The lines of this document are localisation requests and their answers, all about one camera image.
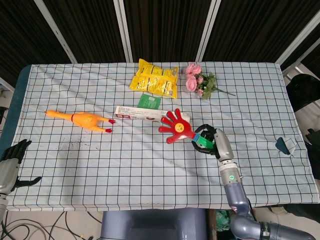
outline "white box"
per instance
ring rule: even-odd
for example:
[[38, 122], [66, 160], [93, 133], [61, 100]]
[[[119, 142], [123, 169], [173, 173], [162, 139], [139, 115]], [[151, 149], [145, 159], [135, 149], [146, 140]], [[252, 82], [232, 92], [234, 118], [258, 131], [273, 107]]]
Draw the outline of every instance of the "white box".
[[[142, 119], [161, 122], [161, 118], [166, 116], [167, 112], [168, 111], [165, 110], [154, 110], [131, 106], [116, 106], [114, 114], [117, 118], [122, 119]], [[190, 122], [190, 117], [188, 114], [182, 112], [181, 116], [185, 121], [188, 123]]]

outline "yellow snack bag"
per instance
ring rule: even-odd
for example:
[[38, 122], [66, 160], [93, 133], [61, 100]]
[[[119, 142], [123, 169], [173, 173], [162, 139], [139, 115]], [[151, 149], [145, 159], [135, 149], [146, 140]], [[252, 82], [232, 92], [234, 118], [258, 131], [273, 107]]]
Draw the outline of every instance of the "yellow snack bag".
[[139, 70], [130, 84], [133, 91], [144, 91], [177, 98], [178, 67], [161, 68], [139, 59]]

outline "orange rubber chicken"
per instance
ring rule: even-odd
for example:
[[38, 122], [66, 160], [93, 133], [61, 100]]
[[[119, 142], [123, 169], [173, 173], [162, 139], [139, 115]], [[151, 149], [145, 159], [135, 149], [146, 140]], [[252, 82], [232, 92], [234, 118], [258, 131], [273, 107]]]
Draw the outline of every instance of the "orange rubber chicken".
[[114, 124], [116, 121], [113, 119], [104, 118], [99, 115], [95, 115], [92, 113], [86, 113], [86, 112], [77, 112], [74, 114], [67, 114], [67, 113], [61, 113], [58, 111], [52, 111], [48, 110], [45, 112], [47, 116], [52, 118], [60, 118], [65, 119], [73, 122], [78, 127], [82, 127], [91, 131], [97, 131], [97, 132], [106, 132], [111, 133], [112, 129], [104, 129], [97, 126], [98, 121], [106, 121], [111, 124]]

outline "flower bouquet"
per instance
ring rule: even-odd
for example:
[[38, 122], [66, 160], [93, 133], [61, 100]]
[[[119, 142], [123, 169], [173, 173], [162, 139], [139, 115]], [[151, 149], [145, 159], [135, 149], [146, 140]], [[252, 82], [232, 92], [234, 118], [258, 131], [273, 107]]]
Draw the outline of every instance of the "flower bouquet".
[[209, 76], [202, 74], [201, 66], [191, 63], [185, 71], [186, 74], [186, 88], [190, 92], [197, 91], [198, 95], [203, 99], [209, 99], [213, 91], [223, 92], [235, 96], [232, 93], [223, 91], [215, 86], [217, 81], [215, 75], [210, 72]]

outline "grid tablecloth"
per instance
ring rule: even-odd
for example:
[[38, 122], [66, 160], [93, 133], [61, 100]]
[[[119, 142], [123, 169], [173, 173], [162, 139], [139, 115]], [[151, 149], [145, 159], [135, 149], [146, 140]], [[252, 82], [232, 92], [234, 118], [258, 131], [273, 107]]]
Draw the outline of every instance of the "grid tablecloth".
[[[178, 99], [163, 97], [160, 109], [180, 108], [190, 115], [194, 129], [209, 124], [226, 133], [253, 206], [317, 203], [318, 190], [279, 65], [199, 64], [204, 74], [216, 74], [219, 88], [236, 96], [214, 92], [211, 99], [200, 99], [185, 87], [188, 63], [156, 63], [179, 66]], [[196, 152], [188, 139], [166, 144], [168, 135], [158, 132], [159, 122], [117, 119], [109, 134], [45, 116], [46, 110], [54, 110], [112, 118], [116, 105], [136, 107], [142, 92], [129, 85], [137, 70], [137, 63], [31, 67], [14, 142], [32, 140], [21, 180], [42, 180], [8, 196], [9, 209], [229, 207], [215, 157]], [[297, 142], [293, 155], [276, 148], [279, 137]]]

